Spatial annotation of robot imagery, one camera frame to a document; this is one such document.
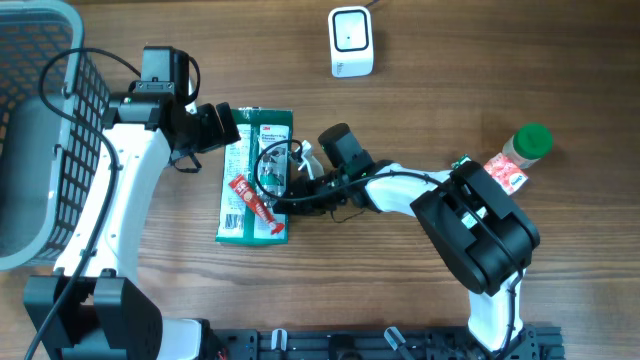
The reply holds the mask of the large green 3M package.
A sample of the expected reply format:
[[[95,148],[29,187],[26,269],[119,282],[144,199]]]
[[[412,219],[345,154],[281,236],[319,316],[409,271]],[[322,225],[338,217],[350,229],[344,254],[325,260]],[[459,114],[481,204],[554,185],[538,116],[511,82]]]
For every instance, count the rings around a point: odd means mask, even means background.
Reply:
[[[281,196],[290,179],[289,140],[293,112],[259,107],[232,111],[240,140],[225,147],[224,170],[215,240],[243,246],[283,245],[288,231],[273,234],[232,190],[230,182],[243,175],[250,184],[260,182],[270,193]]]

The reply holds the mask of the red chocolate bar packet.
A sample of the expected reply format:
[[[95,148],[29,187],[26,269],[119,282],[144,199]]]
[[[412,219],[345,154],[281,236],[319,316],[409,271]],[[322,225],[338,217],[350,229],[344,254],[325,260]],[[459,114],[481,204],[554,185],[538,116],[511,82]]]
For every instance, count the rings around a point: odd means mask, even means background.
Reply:
[[[279,234],[284,230],[285,225],[276,220],[243,174],[237,175],[229,183],[229,186],[245,205],[269,226],[272,235]]]

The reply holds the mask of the yogurt bottle red label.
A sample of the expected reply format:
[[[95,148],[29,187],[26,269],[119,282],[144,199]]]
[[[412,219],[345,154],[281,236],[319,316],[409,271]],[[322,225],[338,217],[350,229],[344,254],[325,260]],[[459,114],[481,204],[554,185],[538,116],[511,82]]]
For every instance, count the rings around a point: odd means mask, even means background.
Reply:
[[[501,153],[520,169],[531,167],[552,149],[551,131],[539,123],[521,127],[503,146]]]

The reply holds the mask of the red yogurt label sleeve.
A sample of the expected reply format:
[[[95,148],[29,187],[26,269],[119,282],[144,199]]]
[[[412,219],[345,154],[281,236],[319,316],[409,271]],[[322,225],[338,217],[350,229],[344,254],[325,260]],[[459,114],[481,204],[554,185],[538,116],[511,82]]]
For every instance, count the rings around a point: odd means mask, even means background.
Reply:
[[[528,176],[502,153],[488,160],[484,169],[509,196],[516,193],[528,181]]]

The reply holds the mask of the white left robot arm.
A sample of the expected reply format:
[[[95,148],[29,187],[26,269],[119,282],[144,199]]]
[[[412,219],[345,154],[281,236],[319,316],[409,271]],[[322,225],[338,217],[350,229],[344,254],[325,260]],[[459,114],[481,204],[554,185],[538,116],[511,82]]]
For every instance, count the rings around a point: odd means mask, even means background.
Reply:
[[[136,283],[141,233],[173,154],[194,156],[237,142],[230,107],[198,105],[196,60],[148,46],[136,80],[114,93],[94,130],[100,159],[70,242],[48,276],[33,276],[24,305],[33,348],[53,359],[217,359],[208,321],[171,319]]]

